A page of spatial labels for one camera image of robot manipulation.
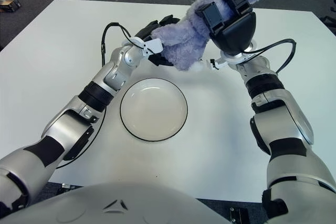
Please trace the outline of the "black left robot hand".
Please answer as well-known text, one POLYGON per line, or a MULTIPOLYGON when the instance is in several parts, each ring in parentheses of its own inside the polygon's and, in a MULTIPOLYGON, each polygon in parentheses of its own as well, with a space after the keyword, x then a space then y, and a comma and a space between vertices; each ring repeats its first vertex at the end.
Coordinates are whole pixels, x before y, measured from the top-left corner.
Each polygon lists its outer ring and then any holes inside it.
MULTIPOLYGON (((161 21, 154 20, 147 24, 144 28, 142 28, 135 36, 141 38, 143 41, 152 40, 151 32, 155 29, 166 26, 168 24, 176 24, 180 21, 179 18, 174 17, 173 15, 168 15, 164 17, 161 21)), ((159 66, 169 66, 173 67, 174 65, 165 59, 162 56, 162 53, 150 55, 148 60, 152 62, 154 65, 159 66)))

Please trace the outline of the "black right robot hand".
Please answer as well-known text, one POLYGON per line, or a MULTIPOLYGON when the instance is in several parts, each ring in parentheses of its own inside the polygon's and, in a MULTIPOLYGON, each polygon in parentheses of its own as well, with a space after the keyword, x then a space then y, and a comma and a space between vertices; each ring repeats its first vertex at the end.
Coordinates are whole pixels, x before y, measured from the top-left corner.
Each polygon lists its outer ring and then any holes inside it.
POLYGON ((205 22, 214 44, 224 53, 235 56, 250 45, 256 29, 256 14, 248 0, 223 1, 229 7, 227 20, 215 2, 202 5, 196 14, 205 22))

